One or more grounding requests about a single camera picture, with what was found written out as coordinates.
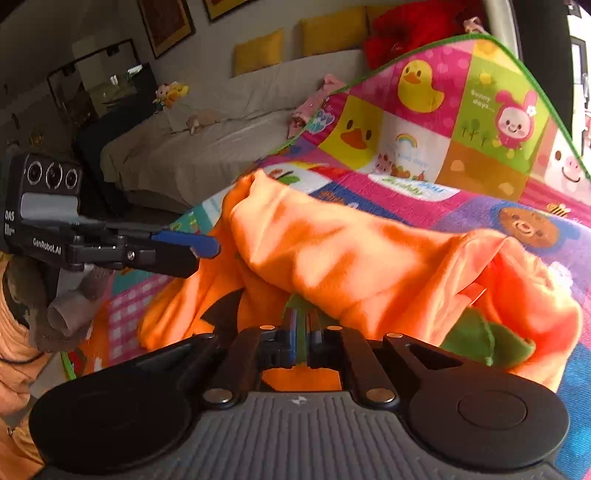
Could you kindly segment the person's hand on gripper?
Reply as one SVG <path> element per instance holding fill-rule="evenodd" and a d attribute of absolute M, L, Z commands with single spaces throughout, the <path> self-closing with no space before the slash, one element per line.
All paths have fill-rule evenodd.
<path fill-rule="evenodd" d="M 13 320 L 29 332 L 31 347 L 69 351 L 86 338 L 112 276 L 111 270 L 93 267 L 76 288 L 52 296 L 40 261 L 11 256 L 2 274 L 2 295 Z"/>

